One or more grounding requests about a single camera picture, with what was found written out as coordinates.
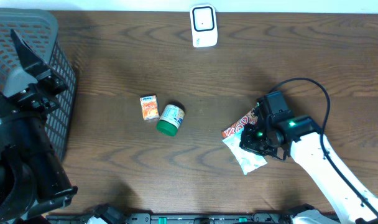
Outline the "green tissue pack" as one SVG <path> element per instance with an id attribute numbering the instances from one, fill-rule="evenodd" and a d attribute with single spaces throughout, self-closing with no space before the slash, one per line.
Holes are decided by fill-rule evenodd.
<path id="1" fill-rule="evenodd" d="M 241 142 L 242 131 L 238 131 L 223 139 L 223 142 L 235 156 L 238 164 L 241 166 L 244 175 L 264 166 L 267 161 L 263 156 L 247 152 L 239 147 Z"/>

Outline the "orange chocolate bar wrapper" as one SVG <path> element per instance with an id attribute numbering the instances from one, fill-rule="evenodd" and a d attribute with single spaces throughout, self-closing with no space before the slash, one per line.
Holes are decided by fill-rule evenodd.
<path id="1" fill-rule="evenodd" d="M 258 119 L 258 113 L 259 109 L 257 106 L 251 109 L 242 118 L 240 118 L 235 123 L 230 125 L 230 127 L 221 132 L 223 139 L 230 137 L 235 133 L 238 133 L 244 128 L 246 124 L 256 124 Z"/>

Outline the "green cap bottle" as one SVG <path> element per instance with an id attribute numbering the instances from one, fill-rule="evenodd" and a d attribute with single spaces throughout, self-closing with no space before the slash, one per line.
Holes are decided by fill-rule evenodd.
<path id="1" fill-rule="evenodd" d="M 180 128 L 185 112 L 176 105 L 169 104 L 163 110 L 156 125 L 158 131 L 168 136 L 175 136 Z"/>

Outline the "orange Kleenex tissue pack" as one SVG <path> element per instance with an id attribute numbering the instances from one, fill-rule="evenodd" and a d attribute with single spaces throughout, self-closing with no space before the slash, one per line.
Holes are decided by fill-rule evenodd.
<path id="1" fill-rule="evenodd" d="M 143 96 L 140 98 L 140 103 L 144 120 L 160 118 L 156 95 Z"/>

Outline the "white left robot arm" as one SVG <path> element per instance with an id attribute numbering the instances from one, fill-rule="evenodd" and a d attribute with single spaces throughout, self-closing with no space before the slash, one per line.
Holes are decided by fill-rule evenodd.
<path id="1" fill-rule="evenodd" d="M 11 30 L 23 70 L 35 78 L 12 96 L 0 91 L 0 223 L 38 219 L 71 203 L 72 186 L 45 131 L 65 79 Z"/>

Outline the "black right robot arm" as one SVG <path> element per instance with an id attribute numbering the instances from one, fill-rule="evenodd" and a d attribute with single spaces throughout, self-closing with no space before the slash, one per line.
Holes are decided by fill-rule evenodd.
<path id="1" fill-rule="evenodd" d="M 309 116 L 246 124 L 240 147 L 260 156 L 285 153 L 300 165 L 329 201 L 340 223 L 378 223 L 378 198 L 339 158 L 323 130 Z"/>

